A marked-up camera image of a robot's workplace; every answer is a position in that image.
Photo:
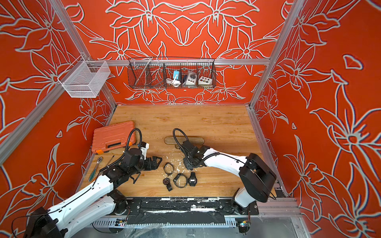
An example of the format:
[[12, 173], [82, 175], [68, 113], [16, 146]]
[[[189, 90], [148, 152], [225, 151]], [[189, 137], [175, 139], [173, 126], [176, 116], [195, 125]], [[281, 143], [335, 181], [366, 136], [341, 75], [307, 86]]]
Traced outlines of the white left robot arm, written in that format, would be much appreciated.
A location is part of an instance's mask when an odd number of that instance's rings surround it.
[[162, 158], [147, 157], [149, 144], [142, 139], [140, 129], [136, 148], [127, 146], [122, 156], [104, 167], [87, 187], [48, 209], [38, 208], [27, 215], [25, 238], [71, 238], [97, 219], [111, 214], [123, 214], [128, 208], [127, 198], [118, 187], [131, 179], [136, 182], [143, 171], [156, 170]]

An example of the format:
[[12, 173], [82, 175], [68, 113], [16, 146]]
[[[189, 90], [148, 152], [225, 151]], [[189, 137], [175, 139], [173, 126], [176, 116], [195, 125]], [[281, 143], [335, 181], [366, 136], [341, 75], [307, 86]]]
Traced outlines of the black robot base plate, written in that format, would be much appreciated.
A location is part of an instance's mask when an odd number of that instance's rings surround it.
[[134, 197], [127, 199], [127, 208], [107, 217], [118, 218], [125, 225], [224, 225], [230, 217], [248, 219], [258, 215], [256, 202], [242, 208], [230, 197]]

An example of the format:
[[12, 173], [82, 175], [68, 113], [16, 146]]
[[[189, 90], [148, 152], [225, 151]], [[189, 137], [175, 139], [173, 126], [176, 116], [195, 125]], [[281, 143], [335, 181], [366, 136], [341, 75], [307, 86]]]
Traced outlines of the black slim round watch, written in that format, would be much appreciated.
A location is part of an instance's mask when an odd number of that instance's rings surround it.
[[167, 162], [163, 167], [164, 173], [169, 177], [173, 174], [175, 168], [172, 163]]

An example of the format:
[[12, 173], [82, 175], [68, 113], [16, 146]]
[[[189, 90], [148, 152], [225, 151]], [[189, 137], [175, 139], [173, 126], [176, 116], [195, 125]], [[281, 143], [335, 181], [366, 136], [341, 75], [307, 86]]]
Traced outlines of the dark wooden watch stand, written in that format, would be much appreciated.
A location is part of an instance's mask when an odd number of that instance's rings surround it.
[[[185, 141], [186, 141], [186, 138], [184, 136], [177, 136], [177, 140], [180, 144], [183, 144]], [[204, 139], [202, 137], [198, 137], [198, 136], [189, 136], [188, 137], [188, 140], [190, 141], [190, 143], [192, 143], [193, 145], [203, 145], [204, 144]], [[175, 139], [173, 136], [168, 136], [168, 137], [165, 137], [164, 139], [164, 142], [165, 144], [167, 145], [177, 145]]]

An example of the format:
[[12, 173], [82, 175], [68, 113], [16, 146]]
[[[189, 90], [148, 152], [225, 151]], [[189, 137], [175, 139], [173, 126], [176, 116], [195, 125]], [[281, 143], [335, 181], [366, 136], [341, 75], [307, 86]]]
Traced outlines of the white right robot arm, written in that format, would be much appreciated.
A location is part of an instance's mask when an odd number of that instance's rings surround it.
[[238, 189], [233, 203], [246, 208], [258, 201], [266, 203], [272, 194], [277, 180], [275, 172], [257, 154], [236, 156], [217, 151], [209, 146], [193, 145], [187, 135], [179, 128], [173, 129], [173, 138], [184, 154], [184, 165], [188, 170], [199, 167], [213, 167], [238, 176], [244, 187]]

